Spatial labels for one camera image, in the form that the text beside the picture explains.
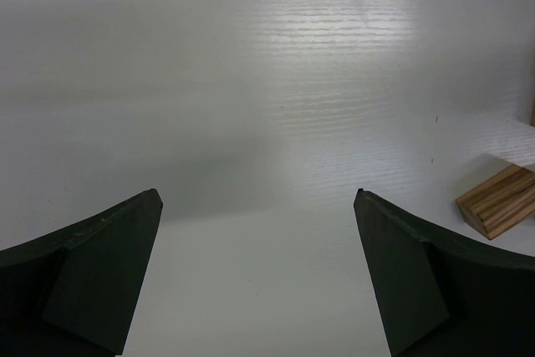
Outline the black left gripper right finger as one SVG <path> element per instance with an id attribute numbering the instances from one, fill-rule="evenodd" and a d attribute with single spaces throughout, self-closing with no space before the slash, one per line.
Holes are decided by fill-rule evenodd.
<path id="1" fill-rule="evenodd" d="M 532 356 L 534 259 L 464 237 L 364 189 L 360 241 L 393 356 Z"/>

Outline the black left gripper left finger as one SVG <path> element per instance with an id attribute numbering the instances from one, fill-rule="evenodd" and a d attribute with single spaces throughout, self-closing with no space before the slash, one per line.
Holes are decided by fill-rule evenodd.
<path id="1" fill-rule="evenodd" d="M 1 354 L 123 354 L 162 209 L 149 189 L 3 250 Z"/>

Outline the striped light wood block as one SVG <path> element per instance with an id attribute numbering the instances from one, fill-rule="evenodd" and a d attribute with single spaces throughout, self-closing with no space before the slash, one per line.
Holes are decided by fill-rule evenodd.
<path id="1" fill-rule="evenodd" d="M 456 199 L 467 223 L 488 240 L 534 216 L 534 172 L 511 164 Z"/>

